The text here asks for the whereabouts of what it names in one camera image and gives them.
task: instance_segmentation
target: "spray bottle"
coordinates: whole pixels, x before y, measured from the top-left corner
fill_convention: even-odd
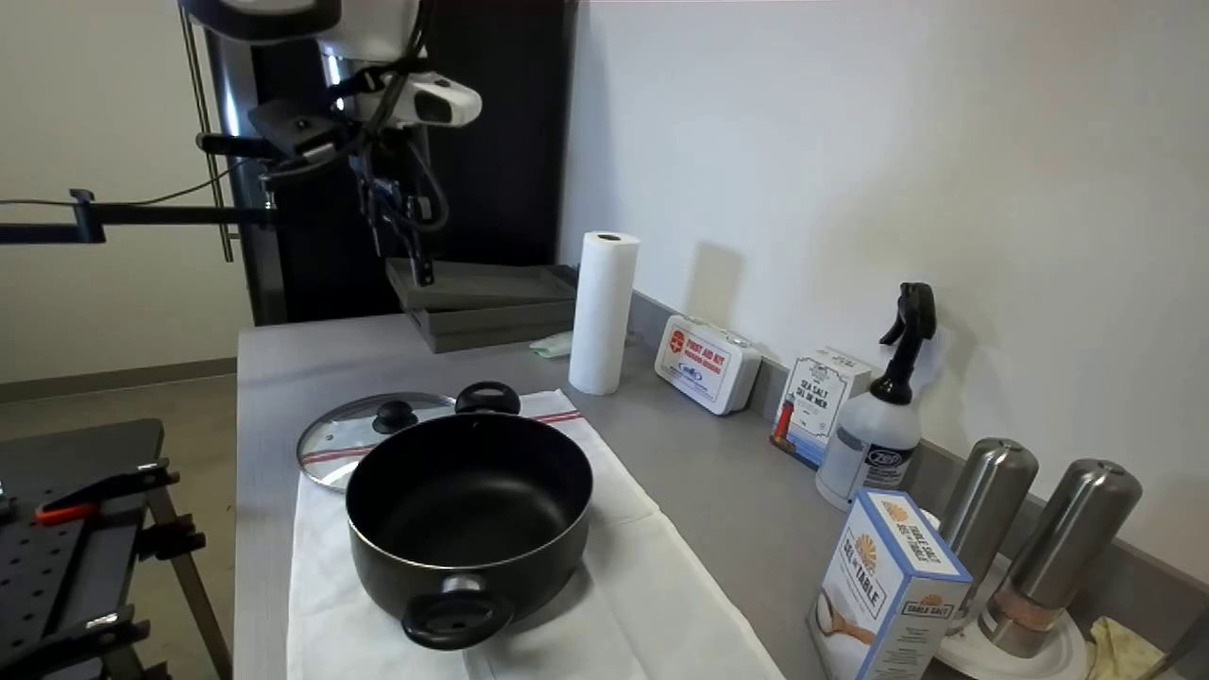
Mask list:
[[[858,486],[897,486],[921,440],[910,404],[910,371],[919,348],[936,336],[936,305],[930,284],[902,284],[897,316],[878,344],[894,344],[887,371],[870,392],[847,401],[833,415],[817,486],[828,501],[852,501]]]

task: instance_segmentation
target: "paper towel roll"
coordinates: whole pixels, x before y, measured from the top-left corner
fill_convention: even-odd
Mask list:
[[[590,229],[576,256],[576,293],[570,328],[570,384],[610,392],[627,351],[638,236]]]

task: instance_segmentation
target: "gray countertop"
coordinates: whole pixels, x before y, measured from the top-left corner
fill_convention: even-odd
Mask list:
[[[561,390],[677,520],[780,673],[824,676],[805,601],[841,514],[817,494],[805,464],[766,444],[759,415],[705,415],[649,373],[647,348],[627,351],[620,392],[581,395],[567,384],[567,362],[535,362],[520,348],[431,353],[406,316],[274,326],[239,344],[232,676],[288,676],[293,444],[307,421],[350,395],[457,392],[480,376],[520,392]]]

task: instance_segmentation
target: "stainless steel canister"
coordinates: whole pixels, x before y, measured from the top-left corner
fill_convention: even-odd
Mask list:
[[[970,569],[970,591],[984,577],[996,547],[1006,543],[1020,501],[1035,479],[1035,458],[1013,436],[978,436],[948,506],[940,514],[940,537]]]
[[[1142,483],[1114,460],[1074,460],[1051,494],[1035,541],[983,613],[994,647],[1031,657],[1055,633],[1057,613],[1081,591],[1093,562],[1125,526]]]

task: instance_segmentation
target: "white box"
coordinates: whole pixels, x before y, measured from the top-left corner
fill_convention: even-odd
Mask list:
[[[769,440],[821,467],[838,404],[863,392],[870,380],[873,365],[847,351],[824,348],[800,353],[789,365]]]
[[[832,680],[919,680],[970,575],[902,492],[858,492],[808,627]]]
[[[692,316],[672,314],[654,353],[654,373],[713,415],[753,401],[759,348]]]

